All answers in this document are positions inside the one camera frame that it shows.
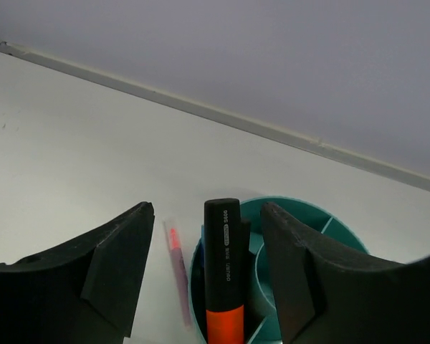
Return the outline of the black orange highlighter marker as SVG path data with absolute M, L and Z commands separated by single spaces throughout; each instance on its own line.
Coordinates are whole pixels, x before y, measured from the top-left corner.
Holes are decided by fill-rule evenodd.
M 238 199 L 204 204 L 204 280 L 209 343 L 244 342 L 244 235 Z

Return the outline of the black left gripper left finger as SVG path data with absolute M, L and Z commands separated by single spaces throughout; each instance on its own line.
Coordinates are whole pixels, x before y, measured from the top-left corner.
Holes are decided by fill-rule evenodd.
M 153 205 L 13 264 L 0 263 L 0 343 L 122 343 L 133 329 Z

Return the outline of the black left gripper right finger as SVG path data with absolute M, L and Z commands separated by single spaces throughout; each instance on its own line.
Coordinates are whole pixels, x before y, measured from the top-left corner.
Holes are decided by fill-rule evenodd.
M 430 343 L 430 256 L 402 264 L 261 209 L 284 343 Z

